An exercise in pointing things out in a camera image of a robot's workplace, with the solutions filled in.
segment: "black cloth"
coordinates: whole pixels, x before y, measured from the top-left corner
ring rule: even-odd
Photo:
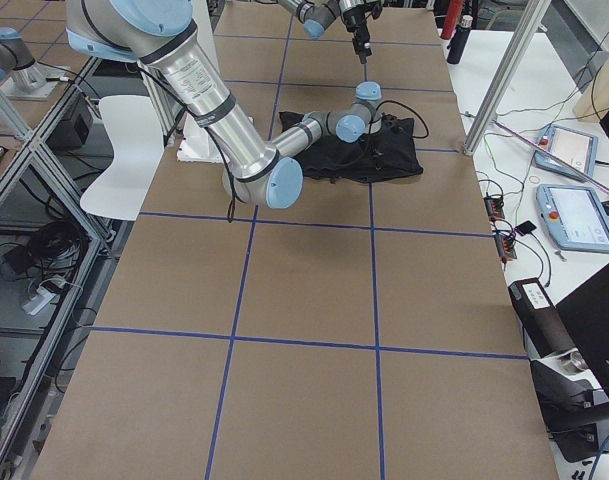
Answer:
[[[302,120],[302,114],[280,112],[282,129]],[[382,182],[419,175],[424,170],[417,161],[413,142],[414,121],[382,115],[378,133],[364,134],[355,143],[335,136],[319,139],[295,156],[305,177],[332,181],[348,178],[361,183]]]

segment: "white chair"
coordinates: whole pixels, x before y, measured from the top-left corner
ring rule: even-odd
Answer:
[[[164,153],[162,127],[148,97],[104,97],[99,109],[114,157],[80,205],[92,215],[135,220]]]

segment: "white plug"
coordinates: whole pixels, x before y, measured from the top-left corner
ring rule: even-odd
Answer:
[[[59,275],[54,275],[39,284],[35,294],[22,305],[22,309],[29,315],[37,315],[49,304],[53,298],[60,294],[68,282]]]

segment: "red cylinder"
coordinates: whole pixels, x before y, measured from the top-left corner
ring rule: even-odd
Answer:
[[[442,40],[450,40],[453,37],[453,32],[457,26],[457,22],[462,14],[464,8],[464,0],[451,0],[448,5],[448,12],[446,12],[446,20],[444,20],[444,26],[442,27]]]

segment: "white desk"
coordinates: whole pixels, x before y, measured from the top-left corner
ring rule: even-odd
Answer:
[[[477,113],[510,39],[510,32],[471,32],[461,62],[458,65],[449,65],[449,73],[460,112]],[[513,109],[546,108],[566,99],[574,89],[575,84],[550,41],[545,34],[538,33],[520,63],[500,103],[498,113],[502,114]],[[576,94],[563,106],[560,105],[546,111],[515,112],[500,117],[500,121],[518,131],[539,129],[553,121],[556,116],[559,119],[574,117],[572,108],[579,96]],[[464,128],[468,130],[471,120],[463,118],[463,123]],[[609,140],[598,124],[578,120],[565,120],[557,123],[596,135],[599,138],[597,158],[609,162]],[[504,134],[496,127],[489,128],[488,132]],[[537,136],[537,132],[526,132],[526,134],[533,139]],[[517,208],[519,195],[508,195],[505,197],[504,211],[507,219],[513,225],[518,225],[525,220],[531,220],[537,225],[538,229],[534,233],[547,249],[552,267],[551,284],[546,290],[551,300],[557,303],[609,262],[609,254],[565,251],[563,255],[566,262],[554,254],[558,249],[549,239],[546,227],[539,215],[535,201],[535,189],[538,184],[542,183],[573,185],[578,182],[534,166],[529,171],[532,151],[515,139],[496,135],[488,135],[486,139],[500,170],[519,179],[526,178],[524,195],[519,209]],[[483,142],[475,152],[474,161],[476,169],[501,184],[505,192],[520,190],[521,187],[515,180],[502,175],[494,168],[491,155]],[[609,186],[609,167],[596,166],[594,178]],[[482,191],[486,191],[486,183],[481,184]],[[489,192],[497,193],[498,190],[490,185]],[[533,238],[526,236],[520,240],[542,255],[541,247]],[[507,285],[515,280],[537,276],[539,273],[540,263],[533,253],[520,245],[516,246],[516,252],[518,259],[509,262],[505,271]],[[546,270],[542,278],[546,279],[547,276],[548,271]],[[560,479],[570,478],[578,469],[587,470],[584,478],[588,478],[586,467],[582,467],[581,463],[565,462],[557,446],[553,444],[552,448],[556,452],[555,460]],[[600,459],[595,480],[609,480],[609,455],[602,456]]]

